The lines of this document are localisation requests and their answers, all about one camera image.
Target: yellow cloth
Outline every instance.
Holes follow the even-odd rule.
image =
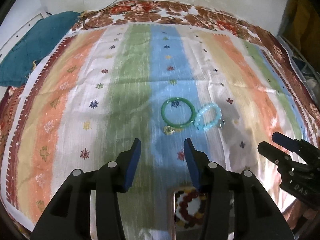
[[[292,24],[284,31],[286,37],[320,71],[320,17],[309,0],[290,0],[289,18]]]

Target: bedsheet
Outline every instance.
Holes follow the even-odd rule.
[[[118,195],[125,235],[170,239],[167,196],[191,185],[187,137],[227,170],[252,170],[283,212],[294,198],[279,189],[281,178],[258,154],[258,143],[272,143],[276,131],[319,142],[319,112],[285,50],[268,32],[205,8],[140,0],[127,6],[132,11],[118,6],[76,24],[31,74],[1,168],[10,214],[32,231],[73,169],[98,169],[140,138],[133,187]],[[165,135],[160,108],[175,96],[196,109],[217,103],[225,126]],[[178,104],[170,107],[184,113]]]

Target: teal pillow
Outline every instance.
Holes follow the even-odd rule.
[[[39,20],[0,63],[0,86],[20,87],[32,72],[33,61],[38,64],[46,57],[78,21],[77,12],[63,12]]]

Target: beaded bracelet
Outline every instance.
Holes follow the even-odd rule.
[[[204,115],[205,112],[209,111],[209,109],[211,109],[211,108],[213,108],[216,112],[215,119],[212,120],[211,122],[209,122],[208,124],[200,125],[200,123],[199,123],[200,118]],[[215,103],[210,103],[198,111],[198,113],[196,114],[195,122],[193,124],[196,128],[198,128],[198,130],[207,131],[207,130],[211,129],[212,127],[217,126],[218,122],[221,121],[221,119],[222,119],[221,108]]]

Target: wire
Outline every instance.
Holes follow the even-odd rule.
[[[101,12],[101,11],[104,11],[104,10],[109,10],[109,9],[111,9],[111,8],[114,8],[114,7],[116,7],[116,6],[119,6],[119,5],[121,5],[121,4],[130,2],[130,1],[133,1],[133,0],[124,1],[124,2],[122,2],[122,3],[115,4],[115,5],[111,6],[111,7],[109,7],[110,5],[114,4],[116,1],[118,1],[118,0],[113,1],[112,3],[110,3],[110,4],[109,4],[108,6],[106,6],[105,8],[102,8],[102,9],[100,9],[100,10],[98,10],[98,11],[94,11],[94,12],[92,12],[91,14],[88,14],[84,19],[82,19],[82,24],[83,24],[83,26],[84,26],[85,28],[86,28],[86,26],[89,27],[89,28],[93,28],[93,29],[99,28],[99,27],[90,27],[89,25],[87,25],[87,24],[85,23],[85,20],[86,20],[89,16],[91,16],[91,15],[93,15],[93,14],[97,14],[97,13],[99,13],[99,12]]]
[[[92,14],[97,14],[97,13],[99,13],[99,12],[101,12],[101,11],[104,11],[104,10],[106,10],[106,9],[111,9],[111,8],[113,8],[114,6],[116,6],[116,5],[114,5],[114,6],[112,6],[112,7],[109,7],[110,5],[113,5],[116,1],[118,1],[118,0],[114,0],[112,3],[110,3],[109,5],[107,5],[106,7],[104,7],[104,8],[102,8],[102,9],[100,9],[100,10],[98,10],[98,11],[93,11],[92,13],[89,13],[87,16],[86,16],[86,18],[88,18],[90,15],[92,15]]]

